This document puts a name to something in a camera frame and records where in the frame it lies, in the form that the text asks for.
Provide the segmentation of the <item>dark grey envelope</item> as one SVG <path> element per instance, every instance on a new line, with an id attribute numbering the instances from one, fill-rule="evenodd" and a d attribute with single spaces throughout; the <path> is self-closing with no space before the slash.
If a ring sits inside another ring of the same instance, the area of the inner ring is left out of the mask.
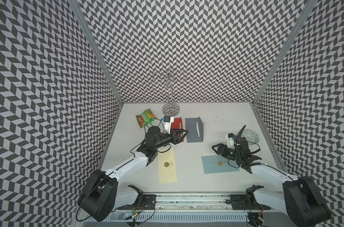
<path id="1" fill-rule="evenodd" d="M 200 117 L 185 119 L 187 134 L 187 143 L 203 142 L 204 124 Z"/>

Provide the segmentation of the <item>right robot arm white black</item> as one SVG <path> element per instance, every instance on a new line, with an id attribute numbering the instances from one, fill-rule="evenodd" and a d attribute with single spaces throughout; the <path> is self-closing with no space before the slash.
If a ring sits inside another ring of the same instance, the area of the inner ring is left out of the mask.
<path id="1" fill-rule="evenodd" d="M 246 189 L 244 205 L 249 210 L 270 207 L 287 215 L 298 227 L 314 227 L 331 219 L 332 213 L 319 187 L 310 177 L 298 177 L 268 165 L 250 151 L 245 138 L 228 138 L 228 147 L 219 143 L 213 151 L 228 161 L 235 161 L 239 168 L 261 177 L 277 187 L 270 191 L 262 185 Z"/>

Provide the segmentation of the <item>aluminium front rail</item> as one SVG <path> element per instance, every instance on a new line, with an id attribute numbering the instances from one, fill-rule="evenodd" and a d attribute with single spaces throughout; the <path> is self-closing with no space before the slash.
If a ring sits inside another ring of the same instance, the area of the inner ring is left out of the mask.
<path id="1" fill-rule="evenodd" d="M 255 191 L 254 197 L 258 203 L 258 195 L 262 195 L 263 191 Z M 109 210 L 114 210 L 114 204 L 116 200 L 117 193 L 111 192 L 107 193 L 106 196 L 102 197 L 102 190 L 96 190 L 92 192 L 91 195 L 82 193 L 77 201 L 78 206 L 93 206 L 96 208 L 101 208 L 106 206 Z M 161 199 L 162 203 L 225 203 L 229 199 L 230 195 L 222 194 L 169 194 L 169 195 L 157 195 L 157 198 Z M 261 205 L 268 206 L 267 202 L 259 203 Z"/>

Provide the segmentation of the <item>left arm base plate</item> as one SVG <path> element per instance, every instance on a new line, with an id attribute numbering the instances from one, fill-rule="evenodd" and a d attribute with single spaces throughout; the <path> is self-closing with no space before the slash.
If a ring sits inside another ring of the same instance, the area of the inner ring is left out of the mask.
<path id="1" fill-rule="evenodd" d="M 114 209 L 117 210 L 153 210 L 156 203 L 156 194 L 145 194 L 138 187 L 130 184 L 118 190 Z"/>

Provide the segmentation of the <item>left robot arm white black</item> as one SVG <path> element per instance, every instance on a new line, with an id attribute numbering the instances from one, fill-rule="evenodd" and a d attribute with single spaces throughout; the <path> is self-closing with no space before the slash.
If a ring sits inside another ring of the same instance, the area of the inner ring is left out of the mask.
<path id="1" fill-rule="evenodd" d="M 134 185 L 125 186 L 123 183 L 151 164 L 157 157 L 159 148 L 181 143 L 188 132 L 184 129 L 172 129 L 169 133 L 162 133 L 157 126 L 149 128 L 131 158 L 114 168 L 105 171 L 96 169 L 91 173 L 79 196 L 79 209 L 101 222 L 118 208 L 141 207 L 143 191 Z"/>

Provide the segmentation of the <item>cream yellow envelope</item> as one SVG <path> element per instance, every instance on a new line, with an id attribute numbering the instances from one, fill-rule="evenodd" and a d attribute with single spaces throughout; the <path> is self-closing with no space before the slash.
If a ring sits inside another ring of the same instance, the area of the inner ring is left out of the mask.
<path id="1" fill-rule="evenodd" d="M 174 183 L 178 181 L 174 149 L 159 153 L 158 156 L 159 184 Z"/>

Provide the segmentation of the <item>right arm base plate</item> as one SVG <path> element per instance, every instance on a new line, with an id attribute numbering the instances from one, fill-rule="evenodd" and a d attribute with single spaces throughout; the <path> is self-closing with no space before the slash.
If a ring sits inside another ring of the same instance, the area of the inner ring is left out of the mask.
<path id="1" fill-rule="evenodd" d="M 269 206 L 261 205 L 257 203 L 254 192 L 257 189 L 264 188 L 262 185 L 253 185 L 252 187 L 246 189 L 245 194 L 231 194 L 229 199 L 225 201 L 226 204 L 230 204 L 233 210 L 259 210 L 263 208 L 264 210 L 271 210 Z"/>

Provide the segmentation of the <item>patterned ceramic bowl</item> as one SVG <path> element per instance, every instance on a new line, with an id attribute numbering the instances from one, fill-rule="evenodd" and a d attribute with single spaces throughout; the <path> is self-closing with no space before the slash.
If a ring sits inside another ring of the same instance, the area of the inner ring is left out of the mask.
<path id="1" fill-rule="evenodd" d="M 251 129 L 244 129 L 242 137 L 247 140 L 249 145 L 258 144 L 260 141 L 259 135 Z"/>

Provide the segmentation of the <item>green snack bag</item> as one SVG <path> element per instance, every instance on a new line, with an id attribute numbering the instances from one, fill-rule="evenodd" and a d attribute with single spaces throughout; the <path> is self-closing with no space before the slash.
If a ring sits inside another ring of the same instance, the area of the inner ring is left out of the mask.
<path id="1" fill-rule="evenodd" d="M 140 126 L 140 128 L 149 125 L 152 121 L 155 120 L 155 118 L 156 116 L 153 114 L 151 109 L 147 109 L 143 111 L 141 114 L 136 115 L 137 123 Z"/>

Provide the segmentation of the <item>red envelope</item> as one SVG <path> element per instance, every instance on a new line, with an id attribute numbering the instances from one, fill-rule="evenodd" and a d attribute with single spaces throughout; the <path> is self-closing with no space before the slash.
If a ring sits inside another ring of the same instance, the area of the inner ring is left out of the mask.
<path id="1" fill-rule="evenodd" d="M 182 118 L 171 117 L 170 133 L 172 136 L 172 144 L 174 145 L 184 141 L 183 132 L 179 130 L 183 130 Z"/>

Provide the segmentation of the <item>light blue envelope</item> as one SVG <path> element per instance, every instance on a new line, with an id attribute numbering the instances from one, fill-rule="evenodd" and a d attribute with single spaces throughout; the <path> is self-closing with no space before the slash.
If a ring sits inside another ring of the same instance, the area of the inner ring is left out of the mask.
<path id="1" fill-rule="evenodd" d="M 218 155 L 202 156 L 204 174 L 237 172 L 239 168 L 235 161 L 227 160 Z"/>

